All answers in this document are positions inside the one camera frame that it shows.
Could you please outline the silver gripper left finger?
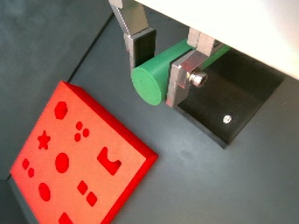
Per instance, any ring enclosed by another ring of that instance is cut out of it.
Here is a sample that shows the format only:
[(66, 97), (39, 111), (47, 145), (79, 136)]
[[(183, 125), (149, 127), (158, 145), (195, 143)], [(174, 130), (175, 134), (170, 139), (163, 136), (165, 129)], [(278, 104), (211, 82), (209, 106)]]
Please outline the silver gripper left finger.
[(125, 33), (130, 67), (139, 67), (155, 56), (157, 29), (147, 21), (145, 6), (137, 0), (109, 0)]

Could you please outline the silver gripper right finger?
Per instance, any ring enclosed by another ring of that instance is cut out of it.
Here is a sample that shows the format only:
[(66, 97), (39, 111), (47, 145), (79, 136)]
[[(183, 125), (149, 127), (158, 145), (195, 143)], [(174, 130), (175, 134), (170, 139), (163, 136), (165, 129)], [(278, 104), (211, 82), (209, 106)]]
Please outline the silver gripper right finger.
[(191, 86), (203, 86), (209, 78), (203, 70), (227, 52), (222, 42), (194, 28), (190, 29), (187, 44), (193, 49), (171, 64), (166, 104), (173, 108), (187, 98)]

